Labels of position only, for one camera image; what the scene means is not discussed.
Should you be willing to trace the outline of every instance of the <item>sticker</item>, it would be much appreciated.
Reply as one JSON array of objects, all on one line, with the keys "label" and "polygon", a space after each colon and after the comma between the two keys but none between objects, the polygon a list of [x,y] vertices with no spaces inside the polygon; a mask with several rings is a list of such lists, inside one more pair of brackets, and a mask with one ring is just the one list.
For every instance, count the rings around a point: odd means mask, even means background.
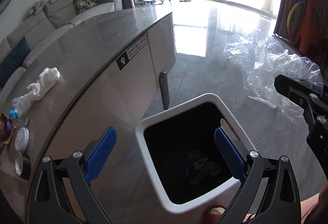
[{"label": "sticker", "polygon": [[137,39],[123,54],[116,59],[116,63],[120,70],[122,70],[126,64],[147,44],[146,34]]}]

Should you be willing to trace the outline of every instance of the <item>marble floor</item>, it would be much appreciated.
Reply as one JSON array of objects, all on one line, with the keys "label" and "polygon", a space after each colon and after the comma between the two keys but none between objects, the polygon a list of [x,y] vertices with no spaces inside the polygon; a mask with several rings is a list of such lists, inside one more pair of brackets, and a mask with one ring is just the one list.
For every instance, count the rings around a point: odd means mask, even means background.
[{"label": "marble floor", "polygon": [[[206,0],[189,3],[172,0],[177,61],[168,74],[170,107],[203,93],[215,93],[239,121],[263,157],[291,159],[301,199],[320,191],[325,177],[306,143],[308,127],[292,123],[279,109],[249,98],[243,88],[239,67],[223,57],[223,49],[233,34],[245,35],[255,28],[272,34],[276,23],[264,15]],[[159,6],[170,6],[165,3]],[[145,117],[163,111],[160,92]],[[167,213],[155,194],[136,140],[127,143],[108,178],[99,199],[115,223],[164,224],[201,223],[208,205],[182,215]],[[256,212],[260,193],[250,212]],[[232,197],[224,197],[228,204]]]}]

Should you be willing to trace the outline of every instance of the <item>white trash can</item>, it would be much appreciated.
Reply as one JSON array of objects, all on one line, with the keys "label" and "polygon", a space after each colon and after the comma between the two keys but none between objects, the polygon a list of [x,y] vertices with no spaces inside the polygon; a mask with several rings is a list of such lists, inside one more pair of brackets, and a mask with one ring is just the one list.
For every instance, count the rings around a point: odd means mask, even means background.
[{"label": "white trash can", "polygon": [[214,141],[223,126],[230,139],[248,151],[252,142],[222,100],[203,94],[140,121],[136,137],[163,208],[181,214],[226,193],[232,177]]}]

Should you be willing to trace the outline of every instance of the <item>clear plastic wrap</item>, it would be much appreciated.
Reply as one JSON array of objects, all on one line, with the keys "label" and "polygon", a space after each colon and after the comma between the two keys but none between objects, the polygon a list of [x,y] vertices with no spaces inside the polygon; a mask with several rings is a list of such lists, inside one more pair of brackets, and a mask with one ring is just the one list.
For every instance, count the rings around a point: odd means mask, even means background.
[{"label": "clear plastic wrap", "polygon": [[241,66],[244,88],[254,92],[249,97],[280,108],[295,124],[301,124],[303,109],[276,91],[274,78],[283,74],[319,94],[323,92],[319,66],[307,57],[289,55],[277,39],[265,37],[261,30],[245,37],[233,35],[223,52],[232,63]]}]

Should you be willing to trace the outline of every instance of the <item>gray countertop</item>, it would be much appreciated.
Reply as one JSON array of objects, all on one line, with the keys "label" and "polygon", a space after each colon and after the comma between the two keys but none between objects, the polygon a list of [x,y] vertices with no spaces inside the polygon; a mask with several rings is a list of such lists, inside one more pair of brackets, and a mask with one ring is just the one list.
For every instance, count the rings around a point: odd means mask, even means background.
[{"label": "gray countertop", "polygon": [[171,13],[166,6],[116,11],[93,17],[69,30],[33,62],[16,83],[2,111],[8,113],[12,100],[27,93],[47,67],[56,67],[61,79],[23,116],[29,117],[30,140],[27,155],[31,160],[29,181],[18,178],[14,170],[15,148],[11,143],[0,156],[0,188],[10,205],[26,217],[27,199],[37,164],[52,136],[79,96],[101,71],[158,20]]}]

